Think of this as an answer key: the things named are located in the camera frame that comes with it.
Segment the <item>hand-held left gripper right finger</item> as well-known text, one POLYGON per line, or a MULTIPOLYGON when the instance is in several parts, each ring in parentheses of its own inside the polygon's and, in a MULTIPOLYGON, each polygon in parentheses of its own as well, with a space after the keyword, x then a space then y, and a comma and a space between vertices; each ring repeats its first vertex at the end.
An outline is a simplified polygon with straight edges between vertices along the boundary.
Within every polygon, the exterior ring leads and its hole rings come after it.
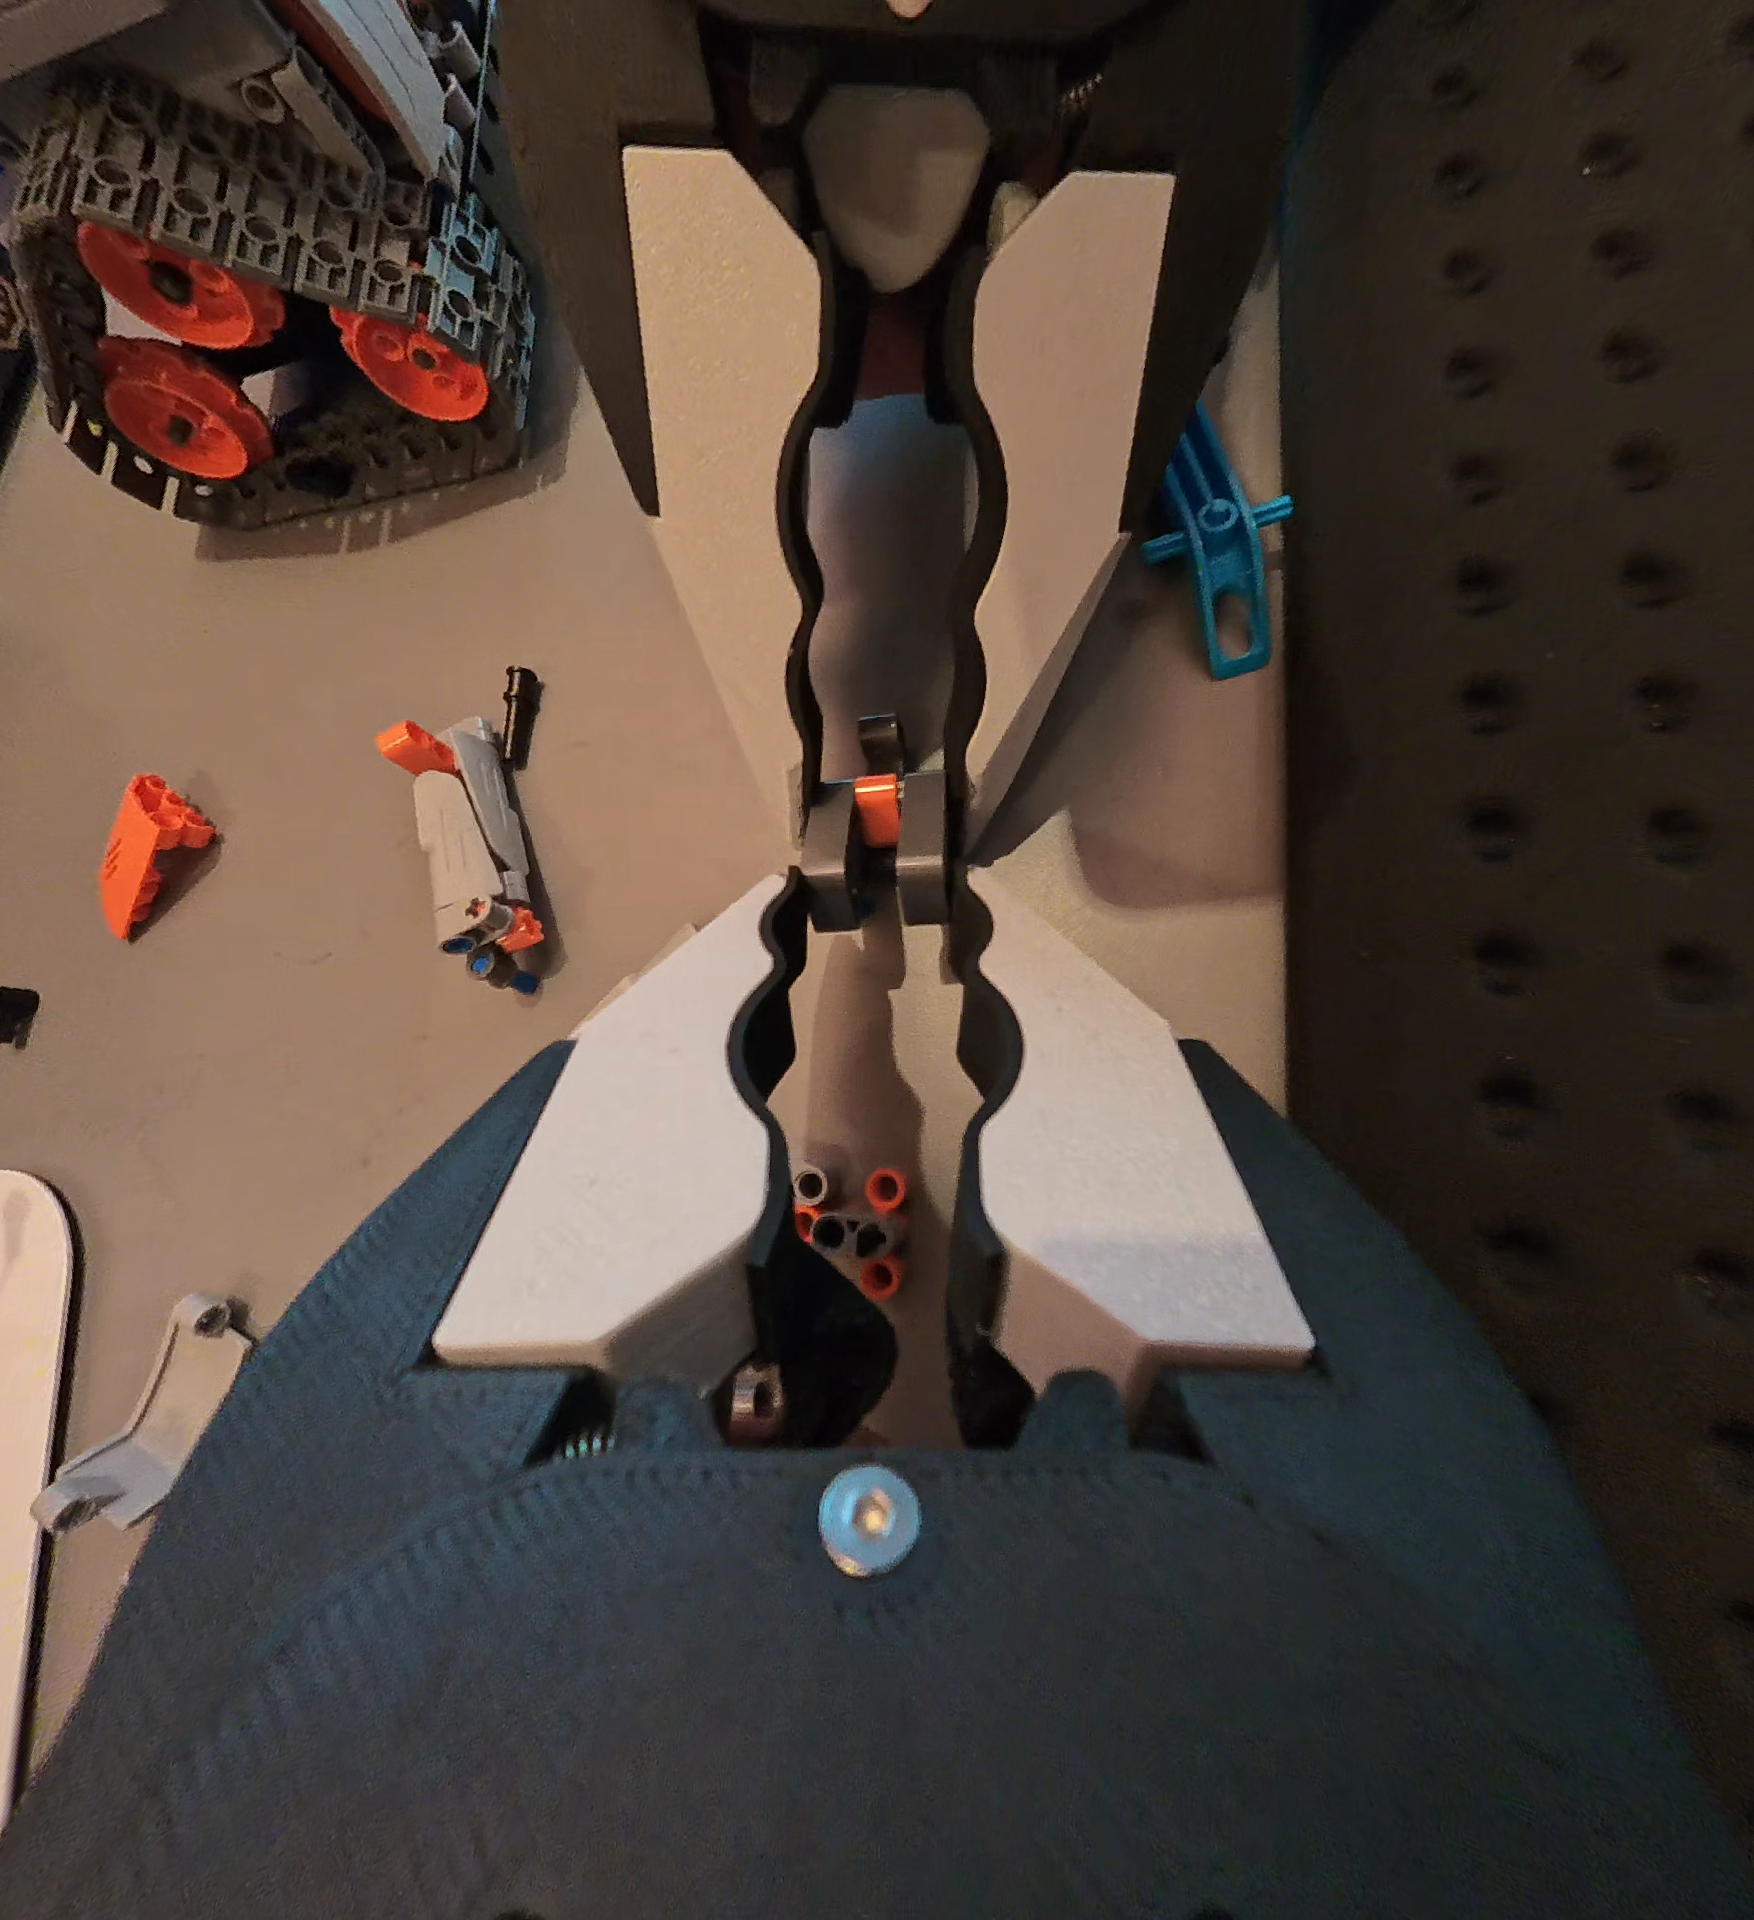
POLYGON ((948 1306, 1022 1379, 1296 1369, 1314 1339, 1172 1025, 996 880, 953 903, 948 1306))

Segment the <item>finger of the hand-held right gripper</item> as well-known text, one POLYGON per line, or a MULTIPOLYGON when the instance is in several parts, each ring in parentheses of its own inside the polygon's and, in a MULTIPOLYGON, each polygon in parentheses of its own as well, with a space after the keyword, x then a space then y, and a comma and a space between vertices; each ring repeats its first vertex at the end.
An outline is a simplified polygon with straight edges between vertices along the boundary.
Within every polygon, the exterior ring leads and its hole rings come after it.
POLYGON ((1034 741, 1129 544, 1129 459, 1176 179, 1068 173, 987 251, 957 345, 971 524, 953 588, 961 859, 1034 741))
POLYGON ((779 472, 818 370, 816 255, 724 149, 629 144, 623 164, 653 540, 769 819, 794 837, 787 667, 802 600, 779 472))

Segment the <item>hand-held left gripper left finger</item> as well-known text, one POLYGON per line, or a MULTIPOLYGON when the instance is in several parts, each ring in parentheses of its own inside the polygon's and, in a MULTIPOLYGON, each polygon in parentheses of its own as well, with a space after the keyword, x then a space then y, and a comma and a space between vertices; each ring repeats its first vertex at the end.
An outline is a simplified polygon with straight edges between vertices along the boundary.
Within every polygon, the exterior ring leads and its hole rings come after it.
POLYGON ((760 878, 577 1026, 433 1331, 451 1367, 730 1374, 756 1343, 746 1240, 769 1120, 730 1043, 771 978, 760 878))

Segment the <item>grey beam assembly orange bush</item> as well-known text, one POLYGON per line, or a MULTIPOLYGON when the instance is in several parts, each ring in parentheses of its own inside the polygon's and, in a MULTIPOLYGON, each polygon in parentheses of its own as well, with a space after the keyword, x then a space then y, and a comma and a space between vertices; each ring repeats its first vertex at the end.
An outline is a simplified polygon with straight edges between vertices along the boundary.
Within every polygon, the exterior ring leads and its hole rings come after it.
POLYGON ((952 912, 952 804, 941 770, 919 766, 896 711, 859 721, 865 769, 814 781, 798 811, 798 869, 816 931, 852 931, 894 892, 907 925, 952 912))

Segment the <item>cyan plastic separator tool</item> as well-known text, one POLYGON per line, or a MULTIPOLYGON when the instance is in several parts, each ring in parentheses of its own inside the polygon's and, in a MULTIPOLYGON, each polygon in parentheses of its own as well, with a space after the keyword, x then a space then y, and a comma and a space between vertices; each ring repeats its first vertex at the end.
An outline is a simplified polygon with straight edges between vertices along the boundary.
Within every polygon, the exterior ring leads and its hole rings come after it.
POLYGON ((1214 681, 1258 674, 1272 661, 1265 535, 1295 510, 1289 491, 1246 491, 1209 409, 1196 400, 1163 472, 1139 555, 1150 567, 1186 569, 1214 681))

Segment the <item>tracked toy robot vehicle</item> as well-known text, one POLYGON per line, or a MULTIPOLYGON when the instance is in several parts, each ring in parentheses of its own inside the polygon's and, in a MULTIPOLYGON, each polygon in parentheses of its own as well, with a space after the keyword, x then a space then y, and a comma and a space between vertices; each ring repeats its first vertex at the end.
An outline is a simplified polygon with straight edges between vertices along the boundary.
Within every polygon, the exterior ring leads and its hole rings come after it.
POLYGON ((528 455, 498 4, 0 4, 9 249, 49 423, 253 535, 528 455))

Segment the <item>grey panel assembly orange connector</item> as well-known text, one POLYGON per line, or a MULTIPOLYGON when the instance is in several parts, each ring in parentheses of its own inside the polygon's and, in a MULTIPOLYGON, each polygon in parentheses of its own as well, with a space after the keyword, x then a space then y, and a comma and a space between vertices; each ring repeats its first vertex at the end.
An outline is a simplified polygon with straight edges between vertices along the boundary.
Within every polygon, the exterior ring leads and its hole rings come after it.
POLYGON ((411 781, 436 947, 491 985, 539 995, 545 925, 530 902, 528 841, 502 732, 481 715, 443 732, 396 721, 376 747, 411 781))

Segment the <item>grey curved panel with clip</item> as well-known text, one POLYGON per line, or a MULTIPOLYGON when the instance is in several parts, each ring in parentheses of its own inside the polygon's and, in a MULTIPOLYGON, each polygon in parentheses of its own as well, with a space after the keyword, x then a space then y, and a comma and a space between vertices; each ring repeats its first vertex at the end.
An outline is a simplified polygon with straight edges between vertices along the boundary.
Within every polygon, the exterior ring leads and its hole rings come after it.
POLYGON ((197 1439, 255 1346, 238 1301, 206 1293, 171 1311, 154 1369, 127 1424, 66 1458, 32 1501, 30 1517, 51 1538, 105 1518, 127 1530, 167 1501, 197 1439))

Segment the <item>orange wedge brick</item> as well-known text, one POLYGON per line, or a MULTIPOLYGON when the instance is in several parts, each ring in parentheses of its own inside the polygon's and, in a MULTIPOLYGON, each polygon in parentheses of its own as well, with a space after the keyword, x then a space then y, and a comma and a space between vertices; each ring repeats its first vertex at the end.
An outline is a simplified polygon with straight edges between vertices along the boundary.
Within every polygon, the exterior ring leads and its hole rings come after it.
POLYGON ((96 899, 111 938, 130 942, 149 917, 177 850, 208 850, 216 822, 157 775, 126 782, 96 869, 96 899))

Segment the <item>black dimpled mat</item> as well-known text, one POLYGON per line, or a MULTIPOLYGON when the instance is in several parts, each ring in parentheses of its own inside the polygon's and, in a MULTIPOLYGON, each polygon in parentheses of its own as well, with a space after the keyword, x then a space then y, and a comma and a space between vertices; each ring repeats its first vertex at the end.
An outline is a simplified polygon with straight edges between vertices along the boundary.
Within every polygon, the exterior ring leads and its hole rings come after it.
POLYGON ((1567 1451, 1754 1867, 1754 1, 1322 20, 1295 1112, 1567 1451))

